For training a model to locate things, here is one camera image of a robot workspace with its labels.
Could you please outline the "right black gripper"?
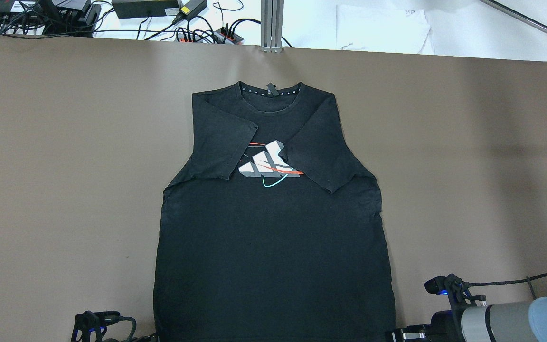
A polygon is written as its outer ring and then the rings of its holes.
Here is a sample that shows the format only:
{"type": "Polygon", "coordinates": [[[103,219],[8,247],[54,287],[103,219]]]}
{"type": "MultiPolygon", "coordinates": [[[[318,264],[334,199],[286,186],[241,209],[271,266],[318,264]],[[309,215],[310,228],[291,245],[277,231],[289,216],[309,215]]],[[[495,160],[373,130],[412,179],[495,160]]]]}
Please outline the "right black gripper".
{"type": "Polygon", "coordinates": [[[386,332],[386,342],[463,342],[461,327],[451,310],[436,312],[428,325],[409,325],[386,332]]]}

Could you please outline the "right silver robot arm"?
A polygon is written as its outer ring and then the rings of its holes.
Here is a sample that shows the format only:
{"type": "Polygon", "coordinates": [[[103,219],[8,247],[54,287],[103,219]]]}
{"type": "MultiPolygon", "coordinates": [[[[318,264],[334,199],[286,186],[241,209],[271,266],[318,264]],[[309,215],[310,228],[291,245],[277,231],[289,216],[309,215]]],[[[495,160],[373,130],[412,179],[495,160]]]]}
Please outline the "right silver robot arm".
{"type": "Polygon", "coordinates": [[[436,312],[430,324],[385,333],[386,342],[547,342],[547,297],[436,312]]]}

